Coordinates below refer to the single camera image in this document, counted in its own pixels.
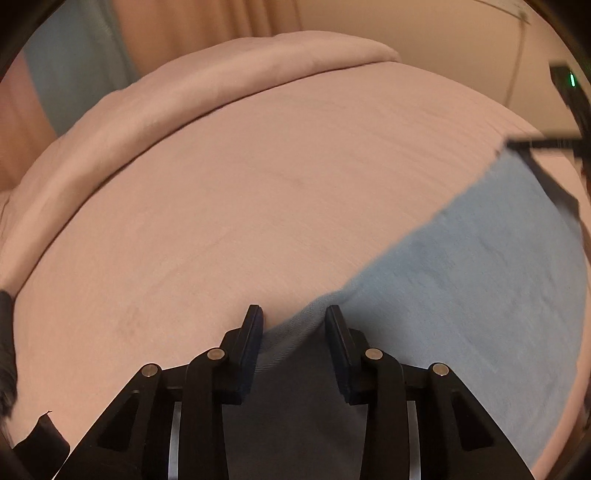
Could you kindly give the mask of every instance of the metal screw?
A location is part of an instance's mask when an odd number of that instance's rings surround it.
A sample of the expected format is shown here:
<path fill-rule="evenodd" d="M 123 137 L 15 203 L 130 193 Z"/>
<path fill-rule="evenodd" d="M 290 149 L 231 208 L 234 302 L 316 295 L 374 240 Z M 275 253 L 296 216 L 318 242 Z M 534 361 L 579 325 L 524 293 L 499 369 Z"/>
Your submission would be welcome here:
<path fill-rule="evenodd" d="M 221 360 L 226 355 L 221 348 L 212 348 L 209 352 L 207 352 L 207 358 L 210 360 Z"/>
<path fill-rule="evenodd" d="M 158 365 L 148 364 L 142 368 L 142 375 L 145 377 L 153 377 L 158 373 Z"/>
<path fill-rule="evenodd" d="M 369 358 L 370 360 L 379 360 L 380 358 L 382 358 L 384 356 L 384 354 L 382 353 L 381 350 L 379 350 L 377 348 L 368 348 L 365 351 L 365 356 L 367 358 Z"/>
<path fill-rule="evenodd" d="M 435 364 L 433 371 L 440 377 L 445 377 L 449 373 L 449 367 L 446 364 Z"/>

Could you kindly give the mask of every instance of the pink bedsheet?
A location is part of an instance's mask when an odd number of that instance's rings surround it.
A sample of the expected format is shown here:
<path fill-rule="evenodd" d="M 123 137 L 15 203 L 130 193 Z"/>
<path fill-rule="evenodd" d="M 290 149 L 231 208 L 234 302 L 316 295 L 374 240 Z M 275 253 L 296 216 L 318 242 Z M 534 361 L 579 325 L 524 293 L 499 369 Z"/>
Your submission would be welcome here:
<path fill-rule="evenodd" d="M 139 366 L 187 363 L 254 299 L 276 325 L 341 287 L 477 180 L 507 135 L 534 131 L 397 60 L 338 34 L 236 40 L 107 96 L 54 142 L 0 220 L 0 287 L 20 293 L 15 439 L 52 410 L 75 445 Z M 548 165 L 588 220 L 569 162 Z M 589 359 L 578 367 L 537 478 L 574 424 Z"/>

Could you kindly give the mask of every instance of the light blue cloth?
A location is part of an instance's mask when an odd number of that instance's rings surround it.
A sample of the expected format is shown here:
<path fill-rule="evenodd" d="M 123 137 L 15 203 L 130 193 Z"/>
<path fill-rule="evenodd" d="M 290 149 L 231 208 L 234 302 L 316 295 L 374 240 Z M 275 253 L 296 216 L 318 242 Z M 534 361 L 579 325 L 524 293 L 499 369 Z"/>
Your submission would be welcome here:
<path fill-rule="evenodd" d="M 29 39 L 25 58 L 57 135 L 139 78 L 109 0 L 67 0 Z"/>
<path fill-rule="evenodd" d="M 534 464 L 576 375 L 587 281 L 576 201 L 528 163 L 538 179 L 504 152 L 430 223 L 265 334 L 251 395 L 224 407 L 231 478 L 359 478 L 366 409 L 340 396 L 321 328 L 335 303 L 400 362 L 449 364 Z"/>

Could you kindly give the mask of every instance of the wall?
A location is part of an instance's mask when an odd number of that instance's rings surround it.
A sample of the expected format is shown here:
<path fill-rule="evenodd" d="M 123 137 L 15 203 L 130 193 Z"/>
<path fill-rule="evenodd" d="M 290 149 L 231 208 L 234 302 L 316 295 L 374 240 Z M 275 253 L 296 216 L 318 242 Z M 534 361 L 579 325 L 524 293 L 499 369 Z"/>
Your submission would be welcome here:
<path fill-rule="evenodd" d="M 304 29 L 373 38 L 395 48 L 404 63 L 506 104 L 538 129 L 577 131 L 550 80 L 548 62 L 566 60 L 589 92 L 591 87 L 558 35 L 524 2 L 524 31 L 516 16 L 478 0 L 297 2 Z"/>

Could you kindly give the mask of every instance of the black plastic bracket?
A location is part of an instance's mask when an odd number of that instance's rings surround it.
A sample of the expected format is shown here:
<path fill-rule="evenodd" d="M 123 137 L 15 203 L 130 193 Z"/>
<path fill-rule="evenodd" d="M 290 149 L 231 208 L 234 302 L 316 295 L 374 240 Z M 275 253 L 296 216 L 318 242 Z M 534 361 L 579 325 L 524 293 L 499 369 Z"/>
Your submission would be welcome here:
<path fill-rule="evenodd" d="M 144 365 L 72 452 L 57 480 L 167 478 L 174 403 L 182 401 L 178 478 L 228 478 L 222 404 L 240 405 L 249 393 L 264 326 L 262 310 L 248 309 L 221 347 L 188 365 Z"/>
<path fill-rule="evenodd" d="M 361 479 L 408 479 L 407 400 L 417 406 L 424 480 L 533 479 L 511 442 L 447 365 L 401 365 L 369 348 L 362 332 L 347 328 L 336 305 L 327 309 L 324 326 L 345 401 L 368 404 Z"/>

